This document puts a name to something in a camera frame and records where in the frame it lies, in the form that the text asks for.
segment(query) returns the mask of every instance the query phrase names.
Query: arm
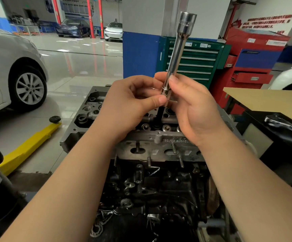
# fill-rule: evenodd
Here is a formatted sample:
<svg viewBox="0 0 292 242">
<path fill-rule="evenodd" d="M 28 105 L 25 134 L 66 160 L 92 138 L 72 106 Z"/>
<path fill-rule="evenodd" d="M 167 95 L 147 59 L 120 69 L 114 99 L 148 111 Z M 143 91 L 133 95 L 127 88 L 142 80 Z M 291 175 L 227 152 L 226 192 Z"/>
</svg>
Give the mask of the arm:
<svg viewBox="0 0 292 242">
<path fill-rule="evenodd" d="M 90 129 L 0 242 L 87 241 L 113 147 L 138 125 L 145 113 L 167 101 L 158 95 L 159 90 L 150 87 L 160 89 L 162 83 L 147 76 L 133 76 L 113 83 Z"/>
<path fill-rule="evenodd" d="M 162 80 L 166 73 L 156 73 Z M 245 242 L 292 241 L 292 188 L 256 158 L 224 124 L 209 91 L 177 75 L 170 102 L 184 135 L 201 150 Z"/>
</svg>

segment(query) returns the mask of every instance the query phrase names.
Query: engine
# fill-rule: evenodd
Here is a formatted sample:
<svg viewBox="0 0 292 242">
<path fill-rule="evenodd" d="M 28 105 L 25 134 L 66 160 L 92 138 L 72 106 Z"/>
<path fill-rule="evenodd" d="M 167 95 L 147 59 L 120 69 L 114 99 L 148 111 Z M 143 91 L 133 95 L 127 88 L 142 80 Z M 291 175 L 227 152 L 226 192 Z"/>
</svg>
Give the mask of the engine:
<svg viewBox="0 0 292 242">
<path fill-rule="evenodd" d="M 68 153 L 96 119 L 108 89 L 92 87 L 61 139 L 64 151 Z M 226 112 L 218 109 L 242 139 Z M 220 218 L 220 196 L 200 150 L 180 131 L 171 109 L 165 109 L 161 125 L 155 126 L 156 114 L 157 109 L 145 114 L 116 146 L 91 236 L 99 236 L 113 215 L 142 215 L 150 226 L 178 223 L 194 231 L 208 217 Z"/>
</svg>

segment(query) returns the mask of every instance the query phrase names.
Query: black car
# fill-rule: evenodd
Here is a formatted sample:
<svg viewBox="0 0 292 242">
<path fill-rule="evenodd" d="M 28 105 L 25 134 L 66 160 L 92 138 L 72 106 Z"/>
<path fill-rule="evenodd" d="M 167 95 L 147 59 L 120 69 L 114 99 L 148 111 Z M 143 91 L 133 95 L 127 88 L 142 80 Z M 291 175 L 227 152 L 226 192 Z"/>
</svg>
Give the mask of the black car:
<svg viewBox="0 0 292 242">
<path fill-rule="evenodd" d="M 90 36 L 91 29 L 85 20 L 65 19 L 61 24 L 57 24 L 56 32 L 59 37 L 69 36 Z"/>
</svg>

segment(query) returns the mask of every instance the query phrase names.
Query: person's left hand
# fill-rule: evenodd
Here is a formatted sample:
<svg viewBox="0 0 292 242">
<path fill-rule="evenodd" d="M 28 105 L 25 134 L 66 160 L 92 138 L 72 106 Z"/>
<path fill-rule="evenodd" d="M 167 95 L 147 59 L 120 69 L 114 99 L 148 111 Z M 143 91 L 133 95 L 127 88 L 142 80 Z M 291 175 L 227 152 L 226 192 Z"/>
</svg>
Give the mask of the person's left hand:
<svg viewBox="0 0 292 242">
<path fill-rule="evenodd" d="M 102 128 L 105 134 L 113 134 L 114 141 L 120 142 L 148 111 L 166 103 L 166 97 L 160 95 L 162 86 L 161 81 L 145 75 L 115 81 L 92 126 Z"/>
</svg>

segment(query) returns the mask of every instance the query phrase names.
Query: white paper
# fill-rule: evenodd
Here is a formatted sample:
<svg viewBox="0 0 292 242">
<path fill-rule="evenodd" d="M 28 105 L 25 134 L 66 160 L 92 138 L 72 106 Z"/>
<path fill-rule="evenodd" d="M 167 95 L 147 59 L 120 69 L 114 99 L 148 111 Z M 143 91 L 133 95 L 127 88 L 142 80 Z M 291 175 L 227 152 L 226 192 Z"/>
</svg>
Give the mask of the white paper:
<svg viewBox="0 0 292 242">
<path fill-rule="evenodd" d="M 285 47 L 286 41 L 268 40 L 266 45 Z"/>
<path fill-rule="evenodd" d="M 206 47 L 208 47 L 208 44 L 201 43 L 201 44 L 200 44 L 200 47 L 205 47 L 205 48 L 206 48 Z"/>
<path fill-rule="evenodd" d="M 255 41 L 256 41 L 256 39 L 254 39 L 254 38 L 248 38 L 247 42 L 254 43 Z"/>
</svg>

